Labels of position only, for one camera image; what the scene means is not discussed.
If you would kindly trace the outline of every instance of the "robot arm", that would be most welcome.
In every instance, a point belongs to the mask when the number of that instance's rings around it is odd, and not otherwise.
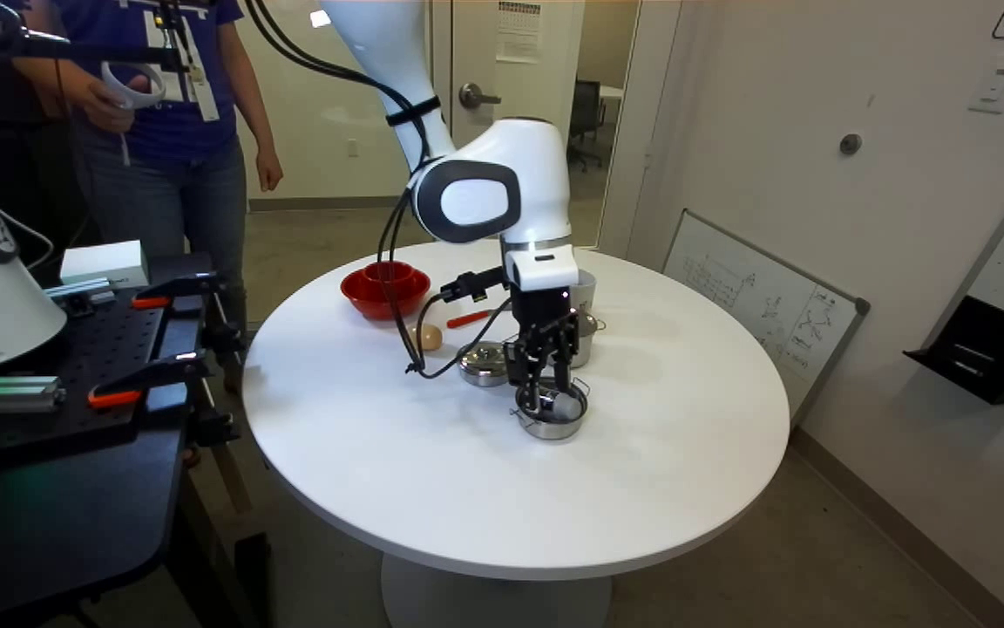
[[[520,340],[507,345],[522,425],[562,439],[578,428],[587,396],[573,383],[578,267],[569,224],[569,164],[555,125],[502,120],[469,147],[438,114],[422,57],[422,0],[323,0],[359,67],[384,96],[388,123],[413,170],[414,221],[438,241],[502,241]]]

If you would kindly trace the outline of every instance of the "white table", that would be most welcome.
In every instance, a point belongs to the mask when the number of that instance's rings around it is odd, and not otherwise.
[[[652,269],[577,255],[596,277],[592,312],[607,330],[577,369],[590,390],[587,425],[562,445],[522,433],[512,388],[472,388],[462,369],[406,373],[399,332],[363,321],[340,294],[342,277],[375,260],[298,290],[251,344],[246,409],[258,447],[315,513],[399,558],[384,568],[394,625],[434,628],[435,617],[414,615],[458,601],[491,617],[517,609],[517,591],[587,598],[590,615],[577,625],[596,625],[612,575],[724,532],[784,458],[784,388],[738,321]],[[499,267],[499,244],[418,244],[399,260],[438,288]],[[434,309],[430,321],[477,309]],[[488,340],[512,332],[507,313]],[[447,332],[430,366],[472,337]],[[422,591],[406,575],[463,587],[447,603],[413,603]]]

